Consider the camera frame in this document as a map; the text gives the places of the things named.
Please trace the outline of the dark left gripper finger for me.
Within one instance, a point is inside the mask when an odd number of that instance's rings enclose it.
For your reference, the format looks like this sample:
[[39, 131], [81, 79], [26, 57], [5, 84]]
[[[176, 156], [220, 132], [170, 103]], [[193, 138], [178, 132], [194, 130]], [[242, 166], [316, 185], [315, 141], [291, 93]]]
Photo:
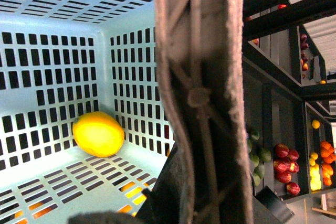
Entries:
[[144, 189], [146, 200], [135, 217], [113, 211], [89, 212], [71, 216], [68, 223], [189, 223], [182, 206], [182, 162], [172, 150], [152, 190]]

